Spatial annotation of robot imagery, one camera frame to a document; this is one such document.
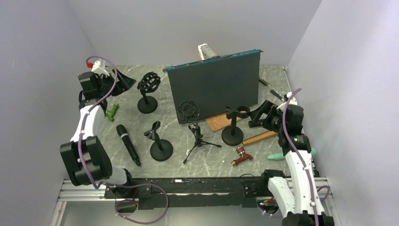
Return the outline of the black round base clip stand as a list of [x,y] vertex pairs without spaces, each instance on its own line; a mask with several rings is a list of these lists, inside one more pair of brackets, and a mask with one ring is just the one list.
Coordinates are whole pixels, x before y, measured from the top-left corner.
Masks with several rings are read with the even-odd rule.
[[229,146],[239,145],[243,141],[243,132],[237,127],[237,118],[245,119],[249,116],[250,108],[248,106],[239,106],[238,108],[226,107],[226,118],[231,119],[230,126],[223,129],[221,138]]

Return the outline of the mint green microphone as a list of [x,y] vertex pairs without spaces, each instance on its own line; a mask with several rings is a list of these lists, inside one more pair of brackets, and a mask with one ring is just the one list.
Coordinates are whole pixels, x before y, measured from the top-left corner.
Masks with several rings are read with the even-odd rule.
[[[312,156],[314,156],[317,153],[317,150],[315,148],[311,149],[311,154]],[[282,161],[285,160],[285,156],[283,155],[283,153],[275,153],[275,154],[271,154],[269,156],[267,156],[268,160],[271,161]]]

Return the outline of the black microphone white band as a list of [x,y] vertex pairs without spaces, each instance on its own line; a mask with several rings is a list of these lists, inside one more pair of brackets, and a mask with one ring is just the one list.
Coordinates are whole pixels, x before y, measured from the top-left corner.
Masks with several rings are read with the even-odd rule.
[[124,143],[130,157],[134,161],[137,166],[141,166],[140,157],[133,145],[133,142],[130,139],[129,133],[124,125],[119,124],[116,126],[116,131],[118,136],[121,138],[122,142]]

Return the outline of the black tripod shock mount stand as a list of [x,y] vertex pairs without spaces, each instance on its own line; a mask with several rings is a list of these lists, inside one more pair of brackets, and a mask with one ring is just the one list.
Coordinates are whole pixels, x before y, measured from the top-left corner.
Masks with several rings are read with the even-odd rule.
[[203,140],[203,135],[201,133],[201,127],[197,123],[197,119],[200,115],[200,108],[197,106],[196,103],[193,101],[184,101],[182,102],[177,109],[177,116],[184,122],[190,123],[188,125],[189,130],[195,137],[193,147],[188,151],[186,158],[183,161],[183,164],[187,163],[189,156],[191,155],[192,151],[196,147],[202,147],[203,145],[213,145],[218,148],[221,148],[221,145],[213,144],[210,142],[206,142]]

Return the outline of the gold microphone black stand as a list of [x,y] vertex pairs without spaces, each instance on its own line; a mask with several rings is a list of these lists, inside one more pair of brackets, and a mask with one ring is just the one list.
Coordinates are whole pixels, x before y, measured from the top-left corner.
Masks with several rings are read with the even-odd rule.
[[165,139],[160,139],[157,130],[160,128],[160,121],[152,124],[152,128],[144,132],[144,136],[153,141],[150,147],[151,157],[156,161],[166,161],[173,154],[172,144]]

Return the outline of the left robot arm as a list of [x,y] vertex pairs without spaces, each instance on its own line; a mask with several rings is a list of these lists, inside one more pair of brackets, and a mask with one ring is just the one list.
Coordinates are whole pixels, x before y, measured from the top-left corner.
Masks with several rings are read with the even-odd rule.
[[85,72],[78,76],[82,90],[78,96],[80,121],[70,142],[60,146],[60,155],[71,182],[75,186],[107,183],[117,186],[124,198],[134,194],[135,184],[127,169],[112,166],[97,136],[107,111],[105,96],[118,96],[129,90],[135,79],[118,69],[111,75]]

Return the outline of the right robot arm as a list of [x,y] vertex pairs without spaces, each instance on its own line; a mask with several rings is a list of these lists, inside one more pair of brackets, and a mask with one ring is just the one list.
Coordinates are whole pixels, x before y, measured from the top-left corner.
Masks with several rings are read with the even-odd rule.
[[267,169],[261,175],[259,189],[274,197],[284,226],[333,226],[319,198],[312,171],[309,138],[303,130],[303,108],[289,102],[280,106],[266,100],[254,113],[251,123],[276,132],[288,164],[292,185],[281,170]]

